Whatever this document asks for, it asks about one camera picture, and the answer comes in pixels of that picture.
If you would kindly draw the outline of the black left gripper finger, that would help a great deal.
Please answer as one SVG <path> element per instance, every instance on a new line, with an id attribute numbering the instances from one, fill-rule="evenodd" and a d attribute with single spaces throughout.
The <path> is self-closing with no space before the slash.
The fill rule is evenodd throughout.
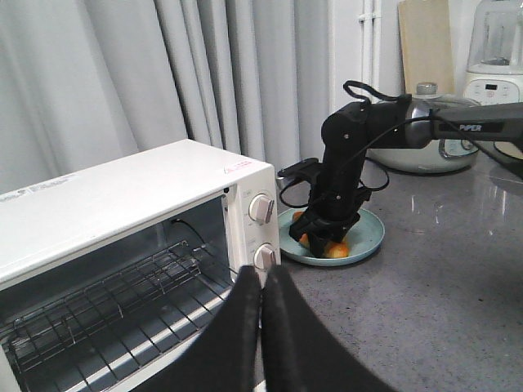
<path id="1" fill-rule="evenodd" d="M 337 341 L 281 265 L 266 276 L 261 351 L 268 391 L 393 390 Z"/>
<path id="2" fill-rule="evenodd" d="M 323 257 L 329 242 L 329 234 L 322 230 L 320 232 L 308 232 L 307 237 L 311 254 L 314 257 Z"/>
<path id="3" fill-rule="evenodd" d="M 334 243 L 343 243 L 349 230 L 358 222 L 358 220 L 336 221 L 329 226 L 329 241 Z"/>
<path id="4" fill-rule="evenodd" d="M 180 358 L 138 391 L 252 391 L 262 287 L 252 266 L 239 270 L 224 305 Z"/>

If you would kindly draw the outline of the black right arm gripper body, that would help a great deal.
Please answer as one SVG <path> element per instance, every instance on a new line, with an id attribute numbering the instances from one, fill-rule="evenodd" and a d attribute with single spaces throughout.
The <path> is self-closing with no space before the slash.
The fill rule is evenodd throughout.
<path id="1" fill-rule="evenodd" d="M 323 161 L 317 182 L 311 185 L 305 211 L 328 221 L 359 220 L 359 209 L 372 193 L 360 185 L 363 166 L 362 161 Z"/>

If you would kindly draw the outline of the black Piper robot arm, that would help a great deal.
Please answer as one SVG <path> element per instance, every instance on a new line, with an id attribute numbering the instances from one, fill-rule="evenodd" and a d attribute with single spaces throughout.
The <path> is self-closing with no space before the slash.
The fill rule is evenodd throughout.
<path id="1" fill-rule="evenodd" d="M 363 96 L 330 115 L 321 128 L 324 156 L 281 170 L 310 183 L 306 211 L 289 231 L 306 235 L 320 256 L 356 222 L 370 192 L 359 184 L 367 149 L 421 149 L 435 139 L 522 144 L 522 106 L 440 109 L 411 96 Z M 269 391 L 386 391 L 388 385 L 330 334 L 288 271 L 267 261 L 267 276 L 252 266 L 211 323 L 174 363 L 139 385 L 141 391 L 250 391 L 261 355 Z"/>

